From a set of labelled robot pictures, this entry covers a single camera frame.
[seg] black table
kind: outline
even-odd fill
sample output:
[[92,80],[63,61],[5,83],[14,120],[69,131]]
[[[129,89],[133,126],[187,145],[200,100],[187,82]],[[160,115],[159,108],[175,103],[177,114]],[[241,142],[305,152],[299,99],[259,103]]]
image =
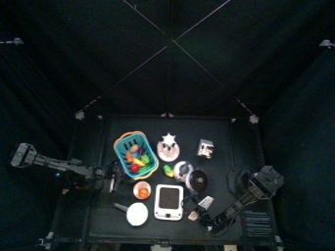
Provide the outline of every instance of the black table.
[[[208,177],[207,189],[200,197],[215,198],[209,207],[209,215],[217,216],[233,203],[236,197],[228,190],[228,174],[231,171],[260,170],[264,166],[257,125],[248,118],[155,118],[116,117],[84,119],[75,131],[71,157],[84,161],[87,165],[105,166],[116,160],[112,149],[113,141],[127,131],[140,130],[145,133],[156,152],[157,142],[163,136],[175,135],[180,148],[177,159],[165,163],[160,160],[159,169],[145,179],[152,186],[152,195],[141,202],[149,210],[149,218],[143,226],[133,227],[125,220],[125,214],[112,207],[117,202],[129,206],[139,202],[132,194],[135,182],[123,182],[115,193],[108,193],[108,182],[97,182],[100,192],[72,191],[63,195],[54,217],[54,241],[81,241],[89,243],[123,242],[148,244],[236,244],[245,249],[249,246],[275,247],[276,225],[271,201],[252,205],[236,218],[229,231],[219,236],[209,236],[197,222],[187,219],[195,204],[185,204],[180,221],[161,221],[153,216],[155,188],[157,184],[180,184],[164,175],[163,165],[173,166],[179,161],[189,161],[195,168],[201,168]],[[196,155],[200,139],[213,141],[212,159]]]

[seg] small bowl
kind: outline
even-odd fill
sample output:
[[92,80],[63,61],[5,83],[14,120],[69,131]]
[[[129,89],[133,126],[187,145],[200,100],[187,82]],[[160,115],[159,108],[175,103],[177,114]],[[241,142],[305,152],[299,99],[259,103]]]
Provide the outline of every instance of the small bowl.
[[[148,196],[147,196],[145,198],[141,198],[141,197],[139,196],[139,190],[140,190],[140,188],[147,188],[147,190],[148,190],[148,192],[149,192],[149,194],[148,194]],[[151,188],[151,185],[149,185],[148,182],[145,182],[145,181],[139,181],[139,182],[133,185],[133,195],[135,195],[135,197],[136,197],[139,200],[145,200],[147,198],[149,198],[151,193],[152,193],[152,188]]]

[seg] orange ball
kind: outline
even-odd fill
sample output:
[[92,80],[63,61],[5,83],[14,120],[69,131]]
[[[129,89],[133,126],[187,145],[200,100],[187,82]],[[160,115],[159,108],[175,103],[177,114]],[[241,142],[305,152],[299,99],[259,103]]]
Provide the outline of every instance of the orange ball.
[[149,191],[148,191],[148,189],[145,187],[141,187],[139,189],[139,197],[141,199],[147,199],[149,197]]

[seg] teal basket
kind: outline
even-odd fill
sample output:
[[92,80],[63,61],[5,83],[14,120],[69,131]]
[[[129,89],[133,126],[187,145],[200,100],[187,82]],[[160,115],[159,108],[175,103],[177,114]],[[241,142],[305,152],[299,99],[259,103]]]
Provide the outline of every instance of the teal basket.
[[[132,163],[127,162],[127,153],[129,152],[129,149],[132,145],[137,144],[139,147],[143,148],[144,152],[141,154],[145,154],[149,157],[149,164],[139,171],[139,173],[132,174],[131,173],[131,165]],[[123,167],[124,172],[132,179],[144,179],[159,167],[159,159],[152,151],[149,142],[147,140],[145,134],[141,131],[131,131],[125,132],[113,142],[113,151],[117,155],[117,158],[120,160],[120,164]],[[139,153],[133,154],[135,158],[140,158]]]

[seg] white star figure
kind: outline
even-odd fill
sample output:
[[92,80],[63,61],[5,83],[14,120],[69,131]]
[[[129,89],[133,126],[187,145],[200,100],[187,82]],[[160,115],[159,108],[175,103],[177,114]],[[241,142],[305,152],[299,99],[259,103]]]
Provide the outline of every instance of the white star figure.
[[172,145],[175,142],[173,142],[173,138],[175,136],[172,136],[169,134],[169,132],[167,133],[167,136],[163,136],[163,142],[165,145]]

